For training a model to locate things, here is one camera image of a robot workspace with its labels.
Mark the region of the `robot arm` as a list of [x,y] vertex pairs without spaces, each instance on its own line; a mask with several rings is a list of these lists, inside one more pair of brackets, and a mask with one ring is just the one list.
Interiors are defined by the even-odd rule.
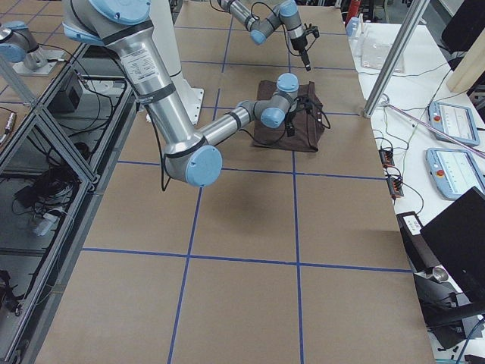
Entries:
[[195,129],[167,64],[178,62],[174,24],[166,1],[64,1],[64,33],[78,42],[104,46],[120,59],[139,103],[164,137],[162,166],[195,187],[214,183],[223,159],[217,144],[258,119],[279,127],[296,108],[296,75],[278,77],[269,100],[244,101],[216,121]]
[[263,44],[279,27],[285,29],[286,41],[291,43],[292,55],[299,56],[307,71],[311,70],[308,56],[308,36],[314,40],[319,36],[317,26],[303,24],[299,9],[295,1],[284,1],[273,8],[269,8],[269,15],[260,18],[252,9],[247,8],[241,1],[217,1],[223,11],[236,18],[250,33],[256,45]]

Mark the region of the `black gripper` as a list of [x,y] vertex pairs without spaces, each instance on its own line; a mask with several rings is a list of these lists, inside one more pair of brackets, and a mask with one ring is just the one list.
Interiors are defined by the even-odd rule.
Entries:
[[309,60],[308,53],[306,52],[306,46],[308,44],[308,40],[306,38],[305,32],[290,32],[289,38],[293,50],[298,52],[301,55],[302,63],[305,66],[307,71],[311,70],[311,62]]
[[296,100],[294,104],[290,107],[288,113],[286,114],[286,135],[288,137],[295,136],[295,127],[293,124],[293,119],[298,112],[302,110],[302,103],[299,100]]

